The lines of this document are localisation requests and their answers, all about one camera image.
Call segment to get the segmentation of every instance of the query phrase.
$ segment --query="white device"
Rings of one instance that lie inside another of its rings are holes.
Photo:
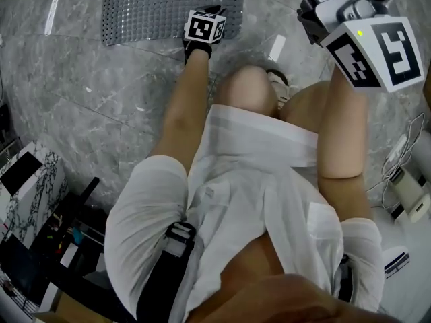
[[[374,222],[382,236],[383,265],[386,279],[398,273],[410,262],[405,232],[402,226],[395,223],[387,211],[373,209]]]
[[[418,44],[406,17],[344,22],[321,44],[358,91],[393,92],[424,80]]]
[[[397,193],[404,211],[411,222],[415,223],[422,218],[430,208],[431,198],[418,184],[418,181],[401,166],[390,179],[389,183]]]
[[[204,11],[189,12],[189,18],[184,25],[184,39],[204,43],[214,43],[223,36],[226,17]]]

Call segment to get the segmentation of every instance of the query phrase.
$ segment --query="gray perforated mat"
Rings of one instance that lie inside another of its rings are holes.
[[[136,40],[183,35],[189,11],[206,5],[227,9],[225,37],[241,30],[244,0],[103,0],[102,43],[106,46]]]

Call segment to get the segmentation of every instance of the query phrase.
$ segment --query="shirt sleeve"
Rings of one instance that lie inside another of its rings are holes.
[[[106,222],[106,270],[118,298],[136,318],[154,248],[187,204],[184,166],[164,155],[136,165]]]
[[[382,237],[375,222],[352,218],[341,223],[344,253],[349,256],[354,276],[351,303],[368,311],[377,311],[385,284]]]

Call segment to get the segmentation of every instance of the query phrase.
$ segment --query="white fabric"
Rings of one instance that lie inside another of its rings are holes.
[[[229,261],[265,231],[285,273],[303,275],[333,295],[339,291],[335,273],[348,254],[357,280],[353,303],[375,311],[384,282],[380,234],[371,220],[340,223],[293,169],[315,166],[316,147],[315,133],[215,105],[188,178],[170,157],[138,164],[106,227],[106,268],[123,305],[135,315],[146,282],[143,269],[157,242],[171,223],[194,212],[201,216],[205,249],[184,320],[220,289]]]

